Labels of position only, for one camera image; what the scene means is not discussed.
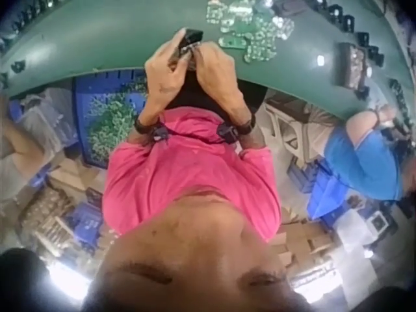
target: man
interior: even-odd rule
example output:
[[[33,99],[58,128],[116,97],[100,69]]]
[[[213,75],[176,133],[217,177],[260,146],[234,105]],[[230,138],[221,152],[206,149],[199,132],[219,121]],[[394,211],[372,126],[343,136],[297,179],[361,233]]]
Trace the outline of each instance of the man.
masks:
[[[308,139],[341,182],[375,200],[399,200],[416,190],[416,159],[400,164],[377,129],[395,116],[396,110],[385,105],[360,112],[341,125],[334,116],[314,108]]]
[[[13,198],[45,164],[42,147],[6,118],[7,107],[7,98],[0,95],[0,203]]]
[[[237,88],[233,59],[212,42],[192,52],[201,87],[239,130],[240,155],[217,135],[219,116],[164,110],[185,80],[190,54],[169,67],[184,35],[147,61],[148,101],[110,157],[103,214],[122,236],[84,310],[306,311],[267,244],[280,224],[272,156]],[[171,134],[153,143],[159,119]]]

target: pink t-shirt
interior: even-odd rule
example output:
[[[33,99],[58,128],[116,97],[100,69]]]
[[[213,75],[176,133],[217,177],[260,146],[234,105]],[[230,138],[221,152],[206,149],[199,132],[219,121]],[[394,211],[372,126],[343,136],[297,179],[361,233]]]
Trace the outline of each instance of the pink t-shirt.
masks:
[[[176,133],[210,142],[218,141],[222,123],[212,112],[192,107],[167,110],[161,121]],[[246,149],[237,155],[233,145],[181,135],[152,147],[123,142],[113,151],[103,197],[105,221],[126,233],[197,186],[218,190],[266,241],[277,232],[280,201],[270,150]]]

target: person in blue shirt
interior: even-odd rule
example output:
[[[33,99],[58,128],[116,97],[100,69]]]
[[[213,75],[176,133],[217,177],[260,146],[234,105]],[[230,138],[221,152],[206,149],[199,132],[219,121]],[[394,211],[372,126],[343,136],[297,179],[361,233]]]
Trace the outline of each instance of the person in blue shirt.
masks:
[[[310,148],[325,157],[333,173],[351,189],[375,200],[399,200],[416,190],[416,158],[399,163],[378,129],[395,116],[396,109],[385,105],[341,123],[322,110],[311,109]]]

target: blue shirt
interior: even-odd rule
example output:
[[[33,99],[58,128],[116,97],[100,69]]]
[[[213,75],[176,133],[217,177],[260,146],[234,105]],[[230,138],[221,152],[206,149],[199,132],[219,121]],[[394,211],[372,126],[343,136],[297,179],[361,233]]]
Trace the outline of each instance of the blue shirt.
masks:
[[[331,170],[350,188],[375,200],[402,197],[400,166],[379,131],[371,131],[354,148],[345,127],[336,127],[324,156]]]

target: green workbench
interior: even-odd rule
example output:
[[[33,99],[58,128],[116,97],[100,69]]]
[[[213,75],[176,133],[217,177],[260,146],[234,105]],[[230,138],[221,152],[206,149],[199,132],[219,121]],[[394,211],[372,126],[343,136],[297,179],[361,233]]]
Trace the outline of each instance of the green workbench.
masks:
[[[356,18],[356,31],[370,33],[370,44],[385,54],[383,68],[373,66],[373,80],[386,99],[394,103],[389,78],[397,79],[413,112],[413,83],[394,32],[372,0],[337,0],[344,14]],[[36,19],[1,58],[8,73],[8,94],[84,73],[139,68],[173,33],[190,27],[204,31],[205,40],[218,40],[219,27],[205,20],[207,0],[66,0]],[[277,39],[278,55],[268,62],[246,64],[243,52],[235,57],[239,78],[309,101],[347,118],[366,107],[351,90],[334,85],[336,44],[355,43],[320,14],[307,10],[293,17],[294,32]],[[317,56],[326,63],[317,66]],[[10,66],[25,60],[26,69],[14,73]]]

